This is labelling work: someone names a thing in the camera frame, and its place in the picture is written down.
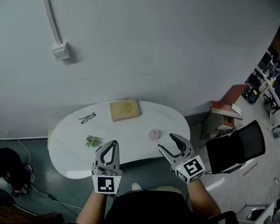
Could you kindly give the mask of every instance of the succulent plant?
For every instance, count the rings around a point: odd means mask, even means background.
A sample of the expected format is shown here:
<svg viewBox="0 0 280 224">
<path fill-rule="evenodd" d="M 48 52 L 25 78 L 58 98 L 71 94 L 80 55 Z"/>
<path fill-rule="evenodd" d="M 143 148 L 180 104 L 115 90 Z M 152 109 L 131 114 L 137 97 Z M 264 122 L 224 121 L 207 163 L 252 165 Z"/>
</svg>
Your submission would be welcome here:
<svg viewBox="0 0 280 224">
<path fill-rule="evenodd" d="M 98 140 L 98 137 L 92 136 L 92 135 L 88 135 L 88 137 L 86 138 L 86 146 L 87 147 L 95 147 L 98 144 L 100 144 L 100 141 Z"/>
</svg>

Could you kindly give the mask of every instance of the forearm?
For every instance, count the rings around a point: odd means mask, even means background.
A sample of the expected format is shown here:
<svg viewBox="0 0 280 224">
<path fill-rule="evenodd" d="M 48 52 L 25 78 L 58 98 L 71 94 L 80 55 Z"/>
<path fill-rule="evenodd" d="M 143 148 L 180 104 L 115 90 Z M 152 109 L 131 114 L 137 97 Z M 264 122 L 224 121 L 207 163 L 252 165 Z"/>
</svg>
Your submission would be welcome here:
<svg viewBox="0 0 280 224">
<path fill-rule="evenodd" d="M 104 220 L 107 197 L 92 191 L 86 204 L 81 210 L 76 223 L 78 224 L 100 224 Z"/>
<path fill-rule="evenodd" d="M 215 200 L 205 189 L 200 179 L 188 184 L 188 192 L 194 213 L 206 218 L 221 213 Z"/>
</svg>

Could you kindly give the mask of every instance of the electrical outlet box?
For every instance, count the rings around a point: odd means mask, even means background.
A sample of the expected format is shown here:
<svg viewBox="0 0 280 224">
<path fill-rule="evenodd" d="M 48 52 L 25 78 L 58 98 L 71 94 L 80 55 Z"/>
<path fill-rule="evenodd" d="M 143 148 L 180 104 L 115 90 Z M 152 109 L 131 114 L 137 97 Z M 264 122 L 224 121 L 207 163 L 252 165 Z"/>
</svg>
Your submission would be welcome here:
<svg viewBox="0 0 280 224">
<path fill-rule="evenodd" d="M 68 59 L 70 57 L 70 49 L 67 42 L 64 42 L 52 49 L 56 61 Z"/>
</svg>

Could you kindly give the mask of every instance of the mesh chair back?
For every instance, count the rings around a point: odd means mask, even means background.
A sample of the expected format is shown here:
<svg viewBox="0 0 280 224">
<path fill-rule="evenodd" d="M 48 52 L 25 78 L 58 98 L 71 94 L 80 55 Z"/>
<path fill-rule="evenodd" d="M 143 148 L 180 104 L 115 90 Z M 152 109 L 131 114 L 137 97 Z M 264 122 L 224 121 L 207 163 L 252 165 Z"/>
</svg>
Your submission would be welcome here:
<svg viewBox="0 0 280 224">
<path fill-rule="evenodd" d="M 246 162 L 266 152 L 265 139 L 256 120 L 235 131 L 231 138 L 234 142 L 241 142 L 244 148 L 241 162 Z"/>
</svg>

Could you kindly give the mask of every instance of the black eyeglasses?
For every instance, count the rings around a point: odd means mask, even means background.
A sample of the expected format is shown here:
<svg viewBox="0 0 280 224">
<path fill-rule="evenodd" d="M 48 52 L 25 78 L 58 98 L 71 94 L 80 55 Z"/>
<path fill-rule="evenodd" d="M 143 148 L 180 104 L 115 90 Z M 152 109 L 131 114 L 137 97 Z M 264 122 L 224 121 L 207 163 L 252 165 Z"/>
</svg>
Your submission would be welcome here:
<svg viewBox="0 0 280 224">
<path fill-rule="evenodd" d="M 88 120 L 92 119 L 92 118 L 95 117 L 95 116 L 96 116 L 96 114 L 93 112 L 93 113 L 91 113 L 90 115 L 87 115 L 87 116 L 84 117 L 84 118 L 80 118 L 79 120 L 82 120 L 82 121 L 81 121 L 81 124 L 84 124 L 84 123 L 86 123 Z"/>
</svg>

